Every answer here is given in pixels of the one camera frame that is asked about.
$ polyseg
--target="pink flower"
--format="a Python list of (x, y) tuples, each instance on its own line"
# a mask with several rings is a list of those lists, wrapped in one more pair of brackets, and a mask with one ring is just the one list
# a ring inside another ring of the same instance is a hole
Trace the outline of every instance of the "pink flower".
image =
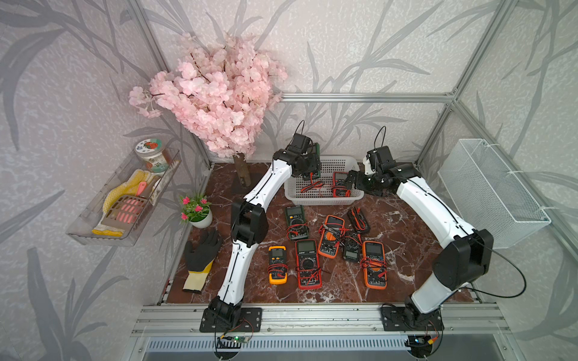
[(155, 103), (170, 110), (219, 157), (250, 155), (265, 111), (281, 100), (273, 93), (273, 81), (287, 78), (285, 67), (256, 50), (255, 37), (227, 36), (224, 49), (209, 50), (188, 33), (183, 40), (186, 53), (175, 69), (178, 76), (157, 73), (148, 91), (133, 88), (129, 103), (148, 118), (161, 114), (153, 108)]

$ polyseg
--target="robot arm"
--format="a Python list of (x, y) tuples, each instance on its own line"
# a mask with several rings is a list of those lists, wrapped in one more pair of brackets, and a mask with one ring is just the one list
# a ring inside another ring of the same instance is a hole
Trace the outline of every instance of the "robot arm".
[[(286, 149), (275, 152), (271, 166), (257, 186), (232, 205), (231, 259), (223, 285), (207, 310), (225, 329), (239, 323), (247, 271), (269, 229), (265, 212), (289, 177), (320, 170), (319, 155), (314, 150), (310, 138), (294, 134)], [(398, 322), (410, 329), (423, 328), (448, 297), (488, 272), (494, 239), (485, 229), (474, 229), (446, 206), (413, 165), (393, 161), (387, 146), (369, 151), (364, 164), (364, 174), (350, 171), (350, 186), (376, 196), (381, 196), (384, 189), (396, 192), (424, 220), (444, 248), (434, 262), (433, 273), (406, 299), (403, 318)]]
[(231, 259), (223, 285), (208, 307), (225, 329), (239, 323), (247, 271), (255, 250), (269, 230), (267, 208), (289, 177), (309, 175), (321, 169), (316, 145), (307, 136), (294, 134), (287, 148), (275, 152), (273, 162), (255, 188), (231, 206)]

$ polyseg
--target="brown marble surface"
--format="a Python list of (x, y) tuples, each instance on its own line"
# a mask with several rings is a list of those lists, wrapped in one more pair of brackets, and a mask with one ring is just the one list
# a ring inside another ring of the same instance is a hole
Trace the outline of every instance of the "brown marble surface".
[[(265, 173), (267, 165), (250, 165), (252, 172)], [(181, 258), (179, 268), (169, 291), (167, 303), (208, 303), (217, 295), (231, 256), (230, 185), (236, 177), (233, 164), (219, 163), (210, 176), (206, 194), (213, 203), (213, 223), (224, 238), (223, 246), (213, 262), (213, 268), (207, 277), (201, 294), (183, 292), (188, 271)], [(247, 274), (244, 289), (244, 303), (277, 302), (403, 302), (404, 298), (421, 286), (432, 272), (432, 262), (442, 248), (434, 234), (417, 214), (396, 195), (377, 198), (366, 195), (352, 206), (360, 207), (371, 226), (371, 232), (362, 236), (362, 240), (380, 241), (384, 244), (387, 260), (387, 288), (385, 290), (368, 289), (363, 280), (363, 272), (358, 264), (343, 260), (341, 250), (335, 259), (320, 256), (323, 270), (323, 286), (320, 289), (304, 291), (297, 287), (295, 272), (295, 245), (286, 238), (287, 224), (285, 207), (292, 202), (284, 196), (284, 189), (277, 195), (267, 209), (269, 233), (257, 248)], [(304, 206), (305, 217), (309, 223), (311, 238), (318, 239), (319, 226), (328, 214), (345, 219), (352, 206)], [(196, 245), (200, 230), (193, 228), (189, 241)], [(289, 276), (283, 285), (269, 284), (267, 267), (268, 248), (272, 245), (287, 247), (289, 258)], [(469, 294), (456, 293), (448, 302), (471, 302)]]

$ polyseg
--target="white plastic basket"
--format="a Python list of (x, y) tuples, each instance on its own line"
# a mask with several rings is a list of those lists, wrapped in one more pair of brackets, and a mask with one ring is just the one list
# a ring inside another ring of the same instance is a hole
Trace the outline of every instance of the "white plastic basket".
[(363, 198), (363, 191), (359, 189), (351, 190), (351, 197), (333, 197), (331, 187), (333, 186), (333, 172), (349, 172), (359, 170), (355, 158), (344, 155), (322, 155), (321, 157), (321, 180), (325, 185), (319, 189), (311, 189), (309, 192), (301, 193), (301, 188), (310, 184), (309, 180), (302, 177), (289, 178), (285, 181), (285, 197), (296, 206), (335, 206), (350, 205), (356, 200)]
[(483, 139), (460, 139), (438, 175), (461, 217), (492, 233), (494, 248), (509, 248), (551, 222)]

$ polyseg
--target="work glove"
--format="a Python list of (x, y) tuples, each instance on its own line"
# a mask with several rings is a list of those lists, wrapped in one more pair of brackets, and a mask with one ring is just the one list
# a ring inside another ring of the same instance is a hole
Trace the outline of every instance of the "work glove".
[(184, 260), (187, 264), (188, 277), (183, 291), (201, 292), (222, 244), (223, 238), (215, 228), (201, 231), (201, 243), (195, 249), (192, 243), (187, 241), (184, 246)]

